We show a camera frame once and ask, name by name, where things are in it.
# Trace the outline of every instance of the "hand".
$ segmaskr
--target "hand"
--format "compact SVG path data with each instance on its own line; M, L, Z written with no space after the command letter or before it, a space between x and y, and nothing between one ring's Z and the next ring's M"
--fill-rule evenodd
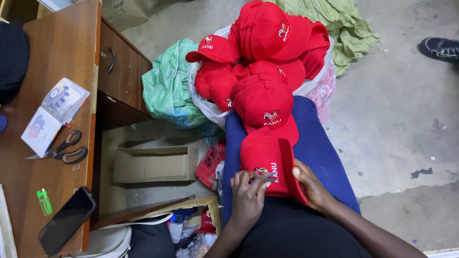
M239 171L231 178L233 190L233 211L228 224L236 227L242 234L247 234L258 221L264 206L264 194L271 184L263 183L268 176L265 169L258 176L257 172ZM249 180L256 177L249 185Z
M314 210L326 213L327 209L337 200L325 189L308 165L295 159L293 176L299 181L301 192Z

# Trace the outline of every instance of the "concrete floor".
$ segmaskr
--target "concrete floor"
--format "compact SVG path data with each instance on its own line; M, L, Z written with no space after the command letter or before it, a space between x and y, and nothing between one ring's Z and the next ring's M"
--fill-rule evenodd
M228 26L244 3L162 2L151 20L122 33L153 60L180 38L199 42ZM376 48L337 80L327 134L340 150L364 217L422 251L459 247L459 67L416 49L425 37L459 38L459 2L369 0L355 5L381 35L378 48L389 52ZM151 133L157 123L116 129L104 140L113 139L110 134L157 139ZM106 171L110 176L109 166ZM112 211L167 200L172 194L212 194L199 182L108 187L126 193L120 207L107 205Z

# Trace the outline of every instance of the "black phone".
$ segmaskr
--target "black phone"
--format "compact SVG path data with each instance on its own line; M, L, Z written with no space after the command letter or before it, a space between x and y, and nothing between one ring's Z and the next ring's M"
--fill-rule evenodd
M95 207L95 200L88 188L81 186L38 233L46 254L55 256L89 219Z

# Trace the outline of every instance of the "blue object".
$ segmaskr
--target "blue object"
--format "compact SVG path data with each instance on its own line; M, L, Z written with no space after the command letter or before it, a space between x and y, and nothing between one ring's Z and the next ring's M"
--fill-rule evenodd
M3 132L3 130L5 130L6 122L8 122L8 119L6 119L6 116L0 115L0 133Z
M193 217L197 210L198 207L172 210L174 214L170 218L170 221L174 223L182 223L185 219Z
M292 114L299 132L299 140L293 146L295 158L308 165L333 196L360 214L360 207L341 160L320 124L315 103L303 96L293 98L295 104ZM226 156L223 173L224 224L231 216L233 202L230 179L241 169L241 143L246 136L241 118L231 110L226 118Z

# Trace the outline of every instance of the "black sneaker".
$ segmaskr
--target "black sneaker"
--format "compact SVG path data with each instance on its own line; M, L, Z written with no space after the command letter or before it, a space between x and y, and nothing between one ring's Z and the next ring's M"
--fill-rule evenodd
M419 44L419 50L425 56L443 61L459 61L459 40L425 38Z

